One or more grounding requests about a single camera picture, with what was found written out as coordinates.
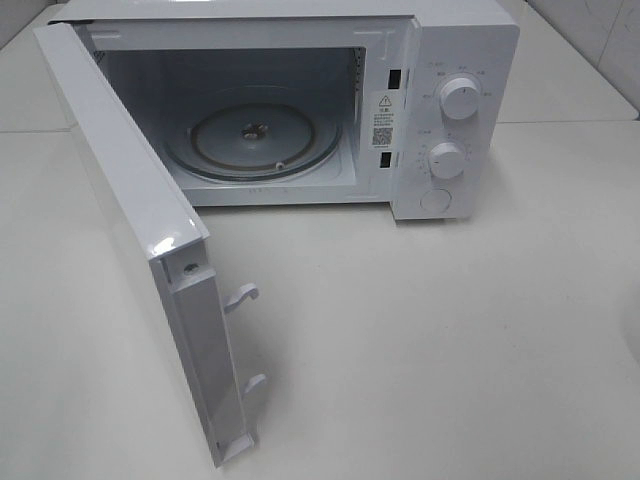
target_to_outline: round button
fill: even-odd
[[[429,190],[420,200],[420,206],[429,213],[444,213],[451,204],[451,194],[441,188]]]
[[[476,113],[480,98],[480,85],[469,77],[447,81],[440,90],[440,107],[452,120],[464,120]]]
[[[445,142],[433,147],[429,152],[431,175],[449,180],[462,173],[466,163],[462,149],[453,142]]]

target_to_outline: warning label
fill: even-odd
[[[374,92],[371,102],[371,142],[374,150],[390,149],[394,144],[397,117],[397,91]]]

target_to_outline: open door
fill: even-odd
[[[64,23],[36,37],[117,244],[151,270],[218,466],[253,445],[225,309],[257,290],[248,285],[221,300],[205,249],[209,232],[103,76],[92,58],[99,52]]]

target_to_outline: white microwave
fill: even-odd
[[[469,216],[519,29],[494,0],[71,0],[36,31],[127,262],[140,248],[213,460],[253,445],[193,207]]]

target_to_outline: power level knob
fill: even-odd
[[[431,175],[443,180],[460,175],[466,161],[464,151],[453,142],[440,143],[429,152]]]
[[[464,120],[478,111],[480,85],[473,78],[456,77],[440,89],[440,107],[452,120]]]

